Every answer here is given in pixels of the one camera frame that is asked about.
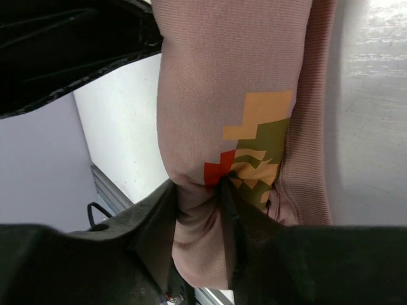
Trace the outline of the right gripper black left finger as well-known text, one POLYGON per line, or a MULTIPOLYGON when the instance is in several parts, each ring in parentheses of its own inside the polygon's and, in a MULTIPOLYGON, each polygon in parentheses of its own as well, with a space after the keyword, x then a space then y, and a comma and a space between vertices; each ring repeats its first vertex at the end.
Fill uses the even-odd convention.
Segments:
POLYGON ((86 231, 1 226, 2 304, 193 304, 175 271, 176 187, 86 231))

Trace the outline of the dusty pink t-shirt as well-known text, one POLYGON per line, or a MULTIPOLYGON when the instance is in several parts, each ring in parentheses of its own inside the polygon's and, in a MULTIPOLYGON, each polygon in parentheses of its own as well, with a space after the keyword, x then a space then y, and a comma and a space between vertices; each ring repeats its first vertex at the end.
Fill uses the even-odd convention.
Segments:
POLYGON ((228 289, 221 198, 280 224, 329 224, 323 139, 336 1, 153 1, 158 145, 177 186, 172 257, 193 287, 228 289))

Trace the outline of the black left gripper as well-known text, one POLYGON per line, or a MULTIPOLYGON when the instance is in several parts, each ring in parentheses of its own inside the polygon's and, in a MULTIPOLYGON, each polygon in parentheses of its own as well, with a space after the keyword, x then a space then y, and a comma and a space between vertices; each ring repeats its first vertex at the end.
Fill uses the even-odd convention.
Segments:
POLYGON ((1 2, 1 117, 35 111, 160 52, 145 1, 1 2))

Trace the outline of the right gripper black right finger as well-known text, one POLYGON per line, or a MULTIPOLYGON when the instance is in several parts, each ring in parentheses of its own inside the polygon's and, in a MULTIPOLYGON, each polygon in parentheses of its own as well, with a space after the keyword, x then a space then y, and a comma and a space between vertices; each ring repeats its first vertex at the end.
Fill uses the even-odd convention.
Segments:
POLYGON ((283 226, 222 178, 219 200, 236 304, 405 304, 406 228, 283 226))

